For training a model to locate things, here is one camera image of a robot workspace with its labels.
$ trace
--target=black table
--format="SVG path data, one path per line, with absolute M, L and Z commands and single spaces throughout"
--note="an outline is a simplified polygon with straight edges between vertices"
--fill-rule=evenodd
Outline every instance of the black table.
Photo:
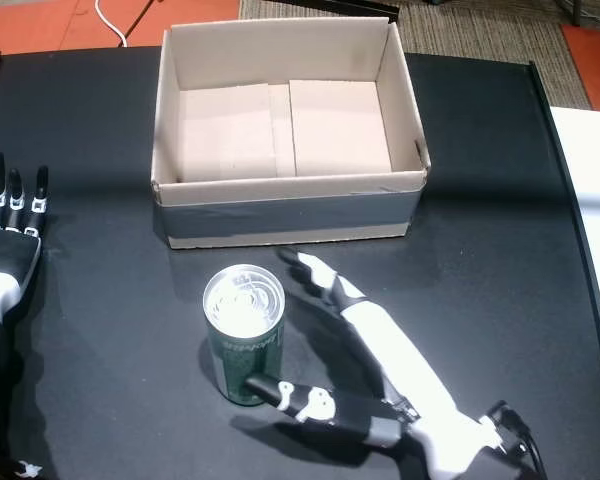
M 149 189 L 158 57 L 87 50 L 0 65 L 0 150 L 24 178 L 48 163 L 52 192 L 16 319 L 13 457 L 72 480 L 418 478 L 410 458 L 398 469 L 378 452 L 314 448 L 274 409 L 215 390 L 202 290 L 241 262 L 289 290 L 285 376 L 370 387 L 271 248 L 163 243 Z M 433 161 L 408 235 L 306 250 L 399 319 L 461 410 L 478 417 L 505 398 L 550 478 L 600 479 L 600 306 L 533 69 L 408 62 Z

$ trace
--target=robotic hand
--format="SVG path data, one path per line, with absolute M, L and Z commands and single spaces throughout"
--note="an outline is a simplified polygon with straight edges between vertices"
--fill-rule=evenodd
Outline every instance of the robotic hand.
M 479 421 L 464 415 L 415 345 L 387 311 L 318 257 L 279 250 L 292 276 L 333 307 L 382 374 L 384 398 L 362 398 L 256 374 L 246 385 L 265 402 L 325 432 L 391 448 L 403 435 L 424 449 L 431 480 L 545 479 L 529 428 L 504 402 Z M 516 437 L 508 448 L 499 434 Z M 521 460 L 529 455 L 535 471 Z
M 35 196 L 26 215 L 20 173 L 16 169 L 9 172 L 7 189 L 4 156 L 0 153 L 0 365 L 6 361 L 8 353 L 4 345 L 3 316 L 20 302 L 40 256 L 47 183 L 47 167 L 41 167 Z

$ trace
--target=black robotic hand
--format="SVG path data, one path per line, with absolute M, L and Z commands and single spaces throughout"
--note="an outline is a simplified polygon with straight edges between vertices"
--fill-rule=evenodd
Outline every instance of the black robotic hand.
M 47 167 L 40 167 L 34 197 L 27 203 L 18 170 L 9 172 L 7 185 L 0 153 L 0 363 L 6 355 L 2 319 L 22 299 L 40 257 L 47 184 Z

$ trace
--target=green can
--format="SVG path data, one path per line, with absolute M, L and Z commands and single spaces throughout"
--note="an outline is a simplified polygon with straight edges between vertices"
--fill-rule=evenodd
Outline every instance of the green can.
M 218 389 L 239 405 L 259 405 L 244 387 L 252 373 L 280 376 L 284 290 L 268 270 L 233 265 L 216 273 L 202 305 Z

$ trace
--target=white cable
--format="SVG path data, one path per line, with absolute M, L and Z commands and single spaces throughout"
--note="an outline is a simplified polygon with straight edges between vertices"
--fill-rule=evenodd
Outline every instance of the white cable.
M 109 27 L 111 30 L 113 30 L 114 33 L 120 37 L 120 40 L 122 40 L 122 46 L 127 47 L 128 46 L 127 39 L 124 36 L 124 33 L 122 33 L 120 30 L 118 30 L 118 27 L 116 27 L 113 23 L 111 23 L 109 20 L 107 20 L 107 17 L 105 17 L 104 14 L 102 13 L 102 10 L 100 10 L 100 0 L 96 0 L 95 7 L 96 7 L 96 13 L 100 17 L 100 19 L 104 22 L 104 24 L 107 27 Z

